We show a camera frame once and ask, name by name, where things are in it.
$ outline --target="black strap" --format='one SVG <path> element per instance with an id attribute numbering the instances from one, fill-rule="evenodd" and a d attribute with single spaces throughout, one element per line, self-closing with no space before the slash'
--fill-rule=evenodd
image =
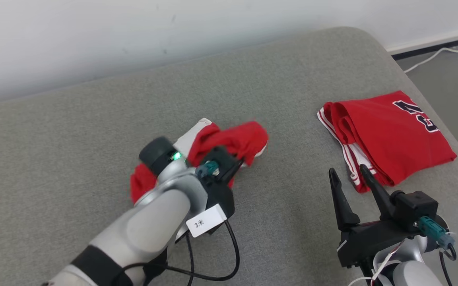
<path id="1" fill-rule="evenodd" d="M 111 281 L 122 269 L 105 252 L 92 245 L 88 245 L 80 255 L 73 259 L 71 264 L 88 275 L 99 286 L 110 286 Z M 126 273 L 122 273 L 118 279 L 118 285 L 132 286 L 133 283 Z"/>

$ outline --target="printed number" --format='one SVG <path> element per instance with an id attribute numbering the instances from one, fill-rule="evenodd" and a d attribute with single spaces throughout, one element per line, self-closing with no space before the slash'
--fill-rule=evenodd
<path id="1" fill-rule="evenodd" d="M 418 114 L 416 115 L 416 120 L 418 120 L 418 122 L 425 125 L 425 129 L 427 129 L 428 132 L 432 133 L 432 132 L 439 131 L 438 127 L 434 124 L 434 122 L 432 122 L 432 120 L 424 116 L 425 113 L 421 110 L 420 107 L 410 104 L 410 103 L 405 103 L 402 100 L 394 101 L 393 104 L 409 114 Z"/>
<path id="2" fill-rule="evenodd" d="M 199 226 L 202 226 L 204 224 L 204 222 L 202 221 L 202 219 L 200 219 L 198 222 L 194 223 L 194 225 L 196 225 L 196 228 L 198 228 Z"/>

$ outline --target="sticker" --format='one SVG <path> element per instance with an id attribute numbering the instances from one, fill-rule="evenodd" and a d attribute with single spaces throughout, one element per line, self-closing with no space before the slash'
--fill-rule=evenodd
<path id="1" fill-rule="evenodd" d="M 187 227 L 193 237 L 198 237 L 204 232 L 218 226 L 227 220 L 224 211 L 217 203 L 215 206 L 205 210 L 204 212 L 192 217 L 187 223 Z"/>

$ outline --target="gray fabric surface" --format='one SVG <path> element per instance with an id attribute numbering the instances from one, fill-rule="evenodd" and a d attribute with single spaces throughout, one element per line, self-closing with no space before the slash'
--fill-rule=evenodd
<path id="1" fill-rule="evenodd" d="M 159 135 L 176 139 L 202 117 L 222 128 L 257 120 L 270 139 L 234 184 L 239 273 L 227 282 L 194 284 L 347 285 L 361 272 L 341 268 L 336 256 L 329 167 L 338 170 L 362 221 L 377 219 L 378 210 L 370 193 L 349 185 L 340 145 L 316 111 L 326 101 L 398 89 L 434 120 L 458 154 L 456 140 L 394 60 L 352 28 L 2 102 L 0 285 L 39 284 L 60 271 L 131 207 L 129 176 L 140 149 Z M 458 233 L 458 159 L 418 172 L 398 188 L 437 199 L 439 213 Z M 234 252 L 223 228 L 193 239 L 192 247 L 197 272 L 232 270 Z M 434 263 L 436 254 L 426 257 Z M 170 265 L 189 267 L 184 241 Z M 187 280 L 166 272 L 152 285 Z"/>

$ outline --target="jersey number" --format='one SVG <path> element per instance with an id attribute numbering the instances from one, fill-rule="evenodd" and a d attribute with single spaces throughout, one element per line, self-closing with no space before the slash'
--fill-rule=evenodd
<path id="1" fill-rule="evenodd" d="M 420 109 L 420 107 L 417 107 L 416 105 L 412 105 L 409 103 L 405 103 L 402 100 L 394 101 L 393 104 L 396 105 L 398 108 L 404 110 L 405 112 L 408 112 L 409 114 L 416 114 L 416 120 L 425 125 L 425 129 L 427 129 L 428 132 L 439 131 L 438 127 L 434 125 L 432 120 L 423 116 L 425 115 L 425 113 Z"/>

